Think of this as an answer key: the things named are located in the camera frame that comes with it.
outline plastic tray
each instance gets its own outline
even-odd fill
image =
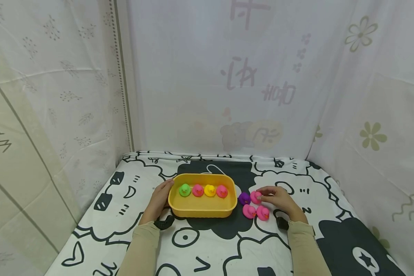
[[[236,190],[234,181],[224,174],[180,174],[174,179],[175,184],[169,192],[169,205],[173,213],[178,217],[185,218],[226,218],[230,216],[237,204]],[[189,184],[191,188],[195,184],[202,187],[210,184],[215,187],[224,185],[228,190],[226,198],[208,197],[203,194],[201,197],[195,197],[190,193],[187,197],[179,194],[179,188],[184,183]]]

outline black and white bedsheet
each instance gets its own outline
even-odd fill
[[[182,173],[226,174],[237,194],[282,186],[302,207],[337,275],[404,275],[356,217],[337,183],[312,162],[255,156],[190,156],[138,151],[120,165],[91,204],[47,276],[116,275],[154,188]],[[161,232],[156,275],[291,276],[291,251],[271,204],[268,221],[249,220],[238,204],[228,218],[177,218]],[[164,210],[161,219],[171,213]]]

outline star print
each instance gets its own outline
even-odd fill
[[[183,162],[185,162],[185,163],[188,163],[188,162],[187,162],[187,160],[189,160],[189,159],[190,159],[190,158],[192,158],[192,157],[191,157],[191,156],[181,156],[181,158],[182,158],[182,159],[178,159],[178,160],[177,160],[177,163],[178,163],[178,162],[181,162],[181,161],[183,161]]]
[[[371,258],[370,258],[370,257],[365,256],[363,253],[361,253],[361,256],[359,257],[359,259],[362,259],[362,261],[364,261],[364,262],[365,262],[365,265],[366,265],[367,267],[370,267],[370,266],[375,267],[375,266],[372,264],[372,262],[371,262]]]

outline bed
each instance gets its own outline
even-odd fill
[[[285,188],[314,227],[333,276],[404,275],[335,180],[312,162],[150,151],[123,156],[46,275],[116,275],[154,188],[182,173],[226,174],[237,194]],[[245,218],[239,204],[228,218],[175,217],[161,231],[156,275],[293,275],[287,232],[279,228],[288,217],[266,206],[268,221]],[[160,219],[171,214],[164,209]]]

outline fabric wall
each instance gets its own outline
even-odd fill
[[[414,1],[390,4],[359,6],[378,28],[344,52],[309,159],[414,275]]]
[[[414,1],[129,4],[137,149],[308,158],[414,275]]]
[[[115,6],[0,0],[0,275],[44,275],[133,150]]]
[[[130,1],[136,148],[305,159],[355,7]]]

